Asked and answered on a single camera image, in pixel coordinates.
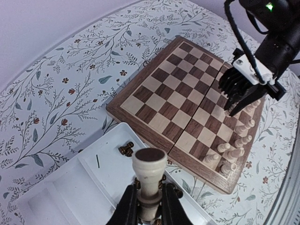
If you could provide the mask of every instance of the wooden chessboard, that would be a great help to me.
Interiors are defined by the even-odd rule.
[[[244,156],[230,160],[217,146],[245,135],[255,137],[263,102],[251,113],[242,111],[227,117],[226,103],[218,89],[219,78],[231,67],[200,46],[177,37],[146,66],[108,105],[107,111],[118,121],[128,123],[149,145],[163,149],[190,173],[208,181],[225,193],[238,182],[253,140],[243,146]],[[255,126],[238,135],[234,128],[250,119]],[[207,164],[209,154],[219,158]],[[223,174],[220,167],[236,163],[238,169]]]

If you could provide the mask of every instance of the wall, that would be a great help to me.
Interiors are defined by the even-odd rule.
[[[38,56],[94,20],[136,0],[1,0],[0,90]],[[222,0],[192,0],[225,18]],[[232,11],[238,26],[261,41],[238,2]],[[293,70],[300,74],[300,67]]]

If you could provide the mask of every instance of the floral tablecloth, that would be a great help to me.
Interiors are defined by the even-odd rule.
[[[116,125],[113,98],[176,35],[225,61],[238,44],[228,22],[185,0],[148,0],[107,16],[38,59],[0,94],[0,225],[26,224],[15,201]],[[242,33],[252,50],[258,43]],[[222,195],[172,162],[167,170],[218,224],[262,225],[285,176],[295,139],[300,81],[267,97],[237,187]]]

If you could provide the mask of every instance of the green led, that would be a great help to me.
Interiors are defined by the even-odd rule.
[[[269,2],[269,3],[266,5],[266,7],[270,10],[270,12],[272,12],[272,10],[273,10],[273,8],[274,8],[274,5],[273,5],[271,2]]]

